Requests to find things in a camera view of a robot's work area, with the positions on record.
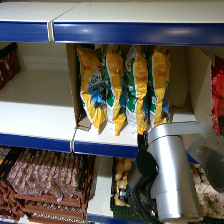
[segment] shelf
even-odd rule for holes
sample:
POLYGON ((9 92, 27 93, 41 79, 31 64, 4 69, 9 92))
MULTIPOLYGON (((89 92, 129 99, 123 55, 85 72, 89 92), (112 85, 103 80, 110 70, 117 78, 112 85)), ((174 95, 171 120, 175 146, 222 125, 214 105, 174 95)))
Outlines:
MULTIPOLYGON (((171 110, 172 122, 196 121, 196 118, 189 105, 184 108, 175 108, 171 110)), ((76 153, 135 158, 138 153, 137 136, 131 132, 127 123, 119 136, 115 136, 106 124, 101 134, 91 126, 89 132, 76 130, 74 137, 74 151, 76 153)))
POLYGON ((51 21, 76 5, 73 3, 1 3, 0 41, 48 42, 53 40, 51 21))
POLYGON ((54 20, 55 41, 224 45, 223 8, 221 1, 80 3, 54 20))
POLYGON ((0 91, 0 144, 70 152, 75 119, 67 72, 21 71, 0 91))
POLYGON ((90 200, 87 209, 87 221, 99 223, 137 223, 115 219, 110 210, 113 158, 96 157, 93 172, 90 200))

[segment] red product package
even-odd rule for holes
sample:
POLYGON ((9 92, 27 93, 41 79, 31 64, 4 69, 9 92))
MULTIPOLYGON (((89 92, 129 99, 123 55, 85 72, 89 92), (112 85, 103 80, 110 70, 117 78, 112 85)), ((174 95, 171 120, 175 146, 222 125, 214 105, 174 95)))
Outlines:
POLYGON ((0 50, 0 89, 20 71, 16 49, 11 43, 0 50))
POLYGON ((213 99, 213 116, 214 129, 216 134, 224 134, 220 118, 224 116, 224 75, 223 70, 212 66, 212 99, 213 99))

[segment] chip bag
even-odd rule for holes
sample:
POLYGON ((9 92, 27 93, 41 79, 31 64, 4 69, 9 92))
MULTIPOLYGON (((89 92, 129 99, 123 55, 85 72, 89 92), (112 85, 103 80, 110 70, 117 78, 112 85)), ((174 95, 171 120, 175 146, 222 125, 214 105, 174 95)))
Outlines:
POLYGON ((151 127, 169 122, 170 59, 166 47, 156 48, 149 60, 148 95, 151 127))
POLYGON ((76 46, 80 62, 80 96, 90 122, 99 133, 100 124, 107 119, 106 90, 102 80, 101 49, 91 50, 76 46))
POLYGON ((133 133, 143 135, 147 129, 148 68, 144 52, 139 45, 131 46, 125 61, 126 115, 133 133))
POLYGON ((107 119, 117 136, 126 120, 123 91, 123 58, 118 45, 108 45, 102 60, 107 88, 107 119))

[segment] packaged snack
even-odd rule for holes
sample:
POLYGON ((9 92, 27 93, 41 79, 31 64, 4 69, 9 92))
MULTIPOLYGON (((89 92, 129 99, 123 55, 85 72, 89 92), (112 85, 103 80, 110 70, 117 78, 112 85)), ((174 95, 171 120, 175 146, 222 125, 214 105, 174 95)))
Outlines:
POLYGON ((224 74, 222 69, 214 66, 212 66, 212 99, 213 128, 216 134, 224 135, 224 74))
POLYGON ((45 151, 45 150, 41 152, 41 156, 38 159, 37 164, 34 167, 34 170, 33 170, 33 173, 32 173, 33 181, 30 182, 30 188, 31 189, 36 189, 39 192, 38 195, 42 194, 42 189, 41 189, 41 187, 39 185, 39 181, 38 181, 38 172, 39 172, 39 168, 40 168, 46 154, 47 154, 47 151, 45 151))
POLYGON ((125 122, 123 58, 118 45, 108 45, 102 60, 103 79, 107 88, 107 119, 115 135, 125 122))
POLYGON ((76 46, 80 62, 80 96, 90 122, 99 133, 100 124, 107 119, 106 90, 102 80, 101 49, 91 50, 76 46))
POLYGON ((73 196, 72 192, 70 192, 69 185, 71 184, 72 180, 72 171, 75 163, 75 156, 74 154, 71 154, 70 161, 69 161, 69 166, 68 166, 68 172, 65 177, 65 186, 64 186, 64 195, 67 198, 71 198, 73 196))
POLYGON ((148 97, 151 127, 169 122, 168 83, 170 59, 167 48, 157 47, 149 60, 148 97))
POLYGON ((17 161, 15 162, 14 166, 12 167, 12 169, 10 170, 8 177, 7 177, 7 181, 8 183, 13 186, 13 181, 22 165, 22 163, 24 162, 26 156, 28 155, 29 149, 27 149, 24 153, 22 152, 19 155, 19 158, 17 159, 17 161))
POLYGON ((69 166, 69 160, 70 160, 70 154, 67 153, 65 156, 65 161, 60 169, 60 174, 59 174, 59 187, 61 189, 61 192, 65 195, 65 184, 66 184, 66 175, 68 172, 68 166, 69 166))
POLYGON ((55 157, 55 152, 52 152, 51 155, 50 155, 50 158, 41 174, 41 180, 40 180, 40 186, 42 188, 43 191, 45 191, 46 189, 46 185, 47 185, 47 177, 49 175, 49 172, 51 170, 51 165, 53 163, 53 160, 54 160, 54 157, 55 157))
POLYGON ((31 154, 28 153, 28 155, 26 156, 24 162, 22 163, 14 181, 13 181, 13 188, 14 190, 19 194, 20 192, 20 186, 22 184, 22 181, 23 181, 23 176, 25 175, 26 173, 26 170, 29 166, 29 161, 31 160, 31 154))
POLYGON ((58 164, 58 158, 55 157, 54 158, 54 161, 53 161, 53 164, 51 166, 51 170, 50 170, 50 173, 47 177, 47 184, 46 184, 46 189, 44 190, 44 193, 47 194, 48 191, 50 190, 51 188, 51 185, 52 185, 52 182, 54 181, 53 177, 54 177, 54 174, 55 174, 55 170, 56 170, 56 167, 57 167, 57 164, 58 164))
POLYGON ((32 173, 33 173, 33 170, 38 162, 40 158, 40 152, 37 151, 36 155, 35 155, 35 158, 33 160, 33 163, 32 165, 29 167, 28 169, 28 172, 27 172, 27 175, 25 177, 25 185, 27 187, 27 192, 26 192, 26 195, 33 195, 33 196, 37 196, 38 194, 38 191, 35 189, 35 188, 32 188, 32 186, 34 186, 34 179, 33 179, 33 176, 32 176, 32 173))
POLYGON ((60 202, 63 198, 63 194, 59 187, 59 174, 60 174, 60 170, 63 165, 64 159, 65 159, 65 153, 61 153, 61 156, 58 161, 58 165, 55 169, 55 173, 54 173, 54 177, 53 177, 54 181, 52 181, 51 187, 49 189, 50 194, 54 196, 54 198, 57 200, 57 202, 60 202))
POLYGON ((125 61, 126 115, 133 133, 142 135, 147 129, 148 68, 140 45, 131 46, 125 61))

